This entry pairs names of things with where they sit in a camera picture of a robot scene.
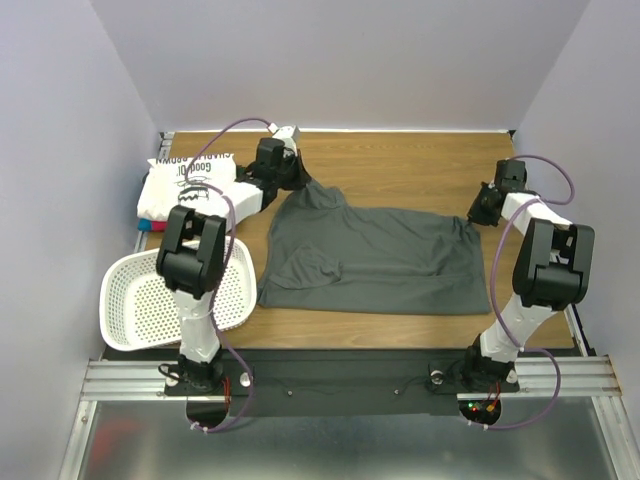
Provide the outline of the grey t shirt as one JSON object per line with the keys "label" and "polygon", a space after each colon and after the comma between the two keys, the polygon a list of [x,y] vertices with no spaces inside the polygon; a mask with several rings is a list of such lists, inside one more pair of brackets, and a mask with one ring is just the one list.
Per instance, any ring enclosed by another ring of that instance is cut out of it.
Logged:
{"label": "grey t shirt", "polygon": [[356,207],[316,181],[291,193],[268,232],[265,308],[409,315],[490,310],[479,232],[458,216]]}

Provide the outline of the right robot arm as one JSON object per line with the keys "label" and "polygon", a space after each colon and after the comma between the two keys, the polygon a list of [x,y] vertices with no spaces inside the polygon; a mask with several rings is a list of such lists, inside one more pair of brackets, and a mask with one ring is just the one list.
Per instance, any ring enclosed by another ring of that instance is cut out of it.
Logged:
{"label": "right robot arm", "polygon": [[[463,384],[482,390],[491,383],[517,381],[515,361],[532,334],[555,313],[580,303],[591,273],[595,231],[555,213],[553,205],[567,205],[575,196],[568,180],[566,200],[545,200],[527,187],[527,160],[559,165],[538,155],[516,155],[496,163],[494,179],[483,182],[467,218],[474,224],[507,222],[492,262],[489,291],[496,320],[479,334],[460,366]],[[495,283],[499,257],[511,230],[523,235],[512,273],[513,293],[497,305]]]}

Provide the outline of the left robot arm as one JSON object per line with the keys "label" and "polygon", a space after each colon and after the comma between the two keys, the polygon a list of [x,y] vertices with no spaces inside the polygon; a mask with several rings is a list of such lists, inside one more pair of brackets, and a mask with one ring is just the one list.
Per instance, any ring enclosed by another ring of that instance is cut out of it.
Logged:
{"label": "left robot arm", "polygon": [[[186,177],[190,187],[212,190],[227,203],[225,216],[206,215],[178,204],[168,217],[156,260],[156,272],[171,291],[177,307],[181,341],[177,365],[161,366],[170,387],[210,394],[224,385],[219,364],[219,328],[212,318],[215,296],[231,258],[235,242],[236,208],[226,191]],[[301,151],[293,140],[262,138],[256,159],[240,169],[240,186],[255,187],[263,211],[280,190],[300,190],[310,181]]]}

